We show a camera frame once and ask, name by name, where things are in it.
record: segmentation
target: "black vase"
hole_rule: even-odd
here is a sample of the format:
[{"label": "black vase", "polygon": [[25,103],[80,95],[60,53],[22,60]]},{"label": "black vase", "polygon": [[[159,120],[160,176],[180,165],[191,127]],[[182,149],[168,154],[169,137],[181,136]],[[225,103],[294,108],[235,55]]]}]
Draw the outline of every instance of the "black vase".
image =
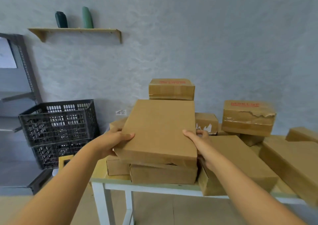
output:
[{"label": "black vase", "polygon": [[59,28],[68,28],[66,15],[63,12],[57,11],[55,13],[55,19]]}]

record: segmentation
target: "stacked plastic crate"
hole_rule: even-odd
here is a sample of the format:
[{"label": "stacked plastic crate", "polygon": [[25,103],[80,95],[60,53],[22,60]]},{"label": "stacked plastic crate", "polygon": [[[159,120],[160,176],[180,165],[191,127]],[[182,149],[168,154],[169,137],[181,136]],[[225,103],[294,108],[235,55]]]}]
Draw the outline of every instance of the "stacked plastic crate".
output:
[{"label": "stacked plastic crate", "polygon": [[41,103],[19,115],[27,142],[42,169],[58,167],[100,135],[94,100]]}]

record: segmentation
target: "table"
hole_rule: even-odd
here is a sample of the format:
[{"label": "table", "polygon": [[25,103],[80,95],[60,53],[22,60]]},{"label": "table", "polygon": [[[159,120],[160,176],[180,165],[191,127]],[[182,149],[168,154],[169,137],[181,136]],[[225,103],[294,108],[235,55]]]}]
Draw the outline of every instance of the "table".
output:
[{"label": "table", "polygon": [[[135,185],[131,183],[129,175],[109,176],[107,174],[106,159],[98,161],[90,181],[92,183],[97,213],[101,225],[115,225],[115,217],[110,190],[125,191],[127,211],[125,214],[123,225],[134,224],[133,192],[149,192],[202,197],[202,192],[198,184]],[[306,204],[281,179],[273,188],[271,195],[281,203]],[[211,196],[211,198],[228,199],[229,197]]]}]

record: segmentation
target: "gray metal rack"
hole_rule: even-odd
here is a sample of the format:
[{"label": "gray metal rack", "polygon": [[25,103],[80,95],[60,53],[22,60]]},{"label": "gray metal rack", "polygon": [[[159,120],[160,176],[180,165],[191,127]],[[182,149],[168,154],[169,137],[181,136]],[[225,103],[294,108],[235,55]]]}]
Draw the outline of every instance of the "gray metal rack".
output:
[{"label": "gray metal rack", "polygon": [[9,41],[17,68],[0,68],[0,195],[36,194],[51,176],[41,170],[21,131],[18,115],[41,95],[22,35],[2,34]]}]

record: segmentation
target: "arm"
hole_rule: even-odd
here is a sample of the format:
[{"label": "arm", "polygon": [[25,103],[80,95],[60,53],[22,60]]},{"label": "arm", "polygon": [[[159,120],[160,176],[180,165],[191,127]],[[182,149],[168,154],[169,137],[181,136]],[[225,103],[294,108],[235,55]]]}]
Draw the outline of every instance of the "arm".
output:
[{"label": "arm", "polygon": [[20,211],[10,225],[68,225],[99,159],[134,134],[114,128],[86,144],[73,159]]},{"label": "arm", "polygon": [[191,131],[183,131],[205,159],[206,166],[214,172],[227,195],[248,224],[303,225],[301,219],[259,187],[226,157],[209,145],[208,133],[198,137]]}]

